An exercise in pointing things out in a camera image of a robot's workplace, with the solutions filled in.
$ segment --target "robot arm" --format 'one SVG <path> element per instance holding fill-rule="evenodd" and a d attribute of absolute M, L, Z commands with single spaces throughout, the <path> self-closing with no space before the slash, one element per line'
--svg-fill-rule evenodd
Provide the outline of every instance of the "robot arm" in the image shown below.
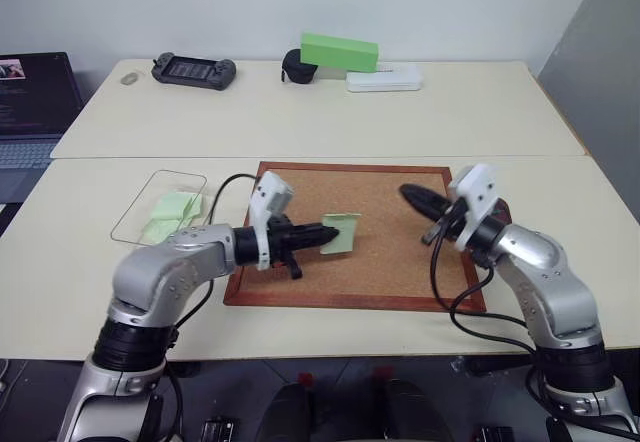
<path fill-rule="evenodd" d="M 483 169 L 475 166 L 454 179 L 450 189 L 458 198 L 453 202 L 417 185 L 400 188 L 409 204 L 436 222 L 423 240 L 430 243 L 446 231 L 444 237 L 456 241 L 456 248 L 468 248 L 476 260 L 495 266 L 514 291 L 535 343 L 534 363 L 544 376 L 544 396 L 559 411 L 575 422 L 579 419 L 574 416 L 589 420 L 588 416 L 638 434 L 622 383 L 614 377 L 605 352 L 593 295 L 569 268 L 558 242 L 489 215 L 497 200 L 488 193 L 494 191 L 495 181 Z M 478 204 L 487 200 L 488 209 Z M 550 419 L 548 426 L 552 440 L 553 431 L 563 430 L 573 437 L 564 440 L 623 440 L 575 424 L 565 426 L 557 419 Z"/>
<path fill-rule="evenodd" d="M 120 263 L 107 320 L 84 363 L 58 442 L 105 436 L 158 440 L 162 399 L 154 389 L 177 339 L 175 325 L 196 288 L 240 265 L 266 269 L 282 262 L 300 277 L 293 251 L 323 245 L 338 234 L 319 223 L 292 225 L 283 215 L 292 193 L 267 172 L 250 202 L 250 220 L 257 225 L 185 228 Z"/>

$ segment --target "cork board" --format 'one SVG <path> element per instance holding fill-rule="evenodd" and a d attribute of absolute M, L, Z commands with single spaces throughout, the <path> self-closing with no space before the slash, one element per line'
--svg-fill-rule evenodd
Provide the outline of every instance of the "cork board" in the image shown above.
<path fill-rule="evenodd" d="M 420 241 L 432 223 L 409 206 L 398 188 L 415 183 L 446 194 L 448 167 L 261 162 L 258 175 L 267 170 L 294 188 L 286 210 L 294 224 L 320 222 L 328 213 L 362 214 L 354 250 L 335 255 L 321 255 L 319 248 L 296 252 L 304 274 L 298 280 L 291 280 L 286 267 L 262 272 L 239 268 L 229 279 L 226 305 L 442 310 L 428 279 L 433 248 Z M 438 261 L 442 297 L 451 303 L 477 282 L 469 255 L 446 242 Z M 481 292 L 460 307 L 485 310 Z"/>

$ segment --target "laptop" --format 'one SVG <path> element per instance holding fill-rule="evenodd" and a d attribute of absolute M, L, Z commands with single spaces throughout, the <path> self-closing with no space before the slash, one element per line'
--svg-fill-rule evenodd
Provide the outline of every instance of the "laptop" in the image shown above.
<path fill-rule="evenodd" d="M 66 53 L 0 55 L 0 204 L 24 202 L 82 105 Z"/>

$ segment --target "laptop keyboard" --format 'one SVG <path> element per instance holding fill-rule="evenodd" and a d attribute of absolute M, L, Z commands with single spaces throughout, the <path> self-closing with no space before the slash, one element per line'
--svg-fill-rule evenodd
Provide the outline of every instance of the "laptop keyboard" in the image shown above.
<path fill-rule="evenodd" d="M 46 169 L 51 163 L 51 151 L 57 143 L 0 143 L 0 169 Z"/>

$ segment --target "gray wall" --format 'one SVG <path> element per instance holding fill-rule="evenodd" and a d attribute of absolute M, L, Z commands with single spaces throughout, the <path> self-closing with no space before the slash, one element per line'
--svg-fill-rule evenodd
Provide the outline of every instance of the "gray wall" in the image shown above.
<path fill-rule="evenodd" d="M 584 0 L 539 79 L 640 221 L 640 0 Z"/>
<path fill-rule="evenodd" d="M 388 60 L 521 59 L 537 74 L 582 0 L 0 0 L 0 53 L 67 51 L 90 94 L 123 58 L 280 59 L 304 30 Z"/>

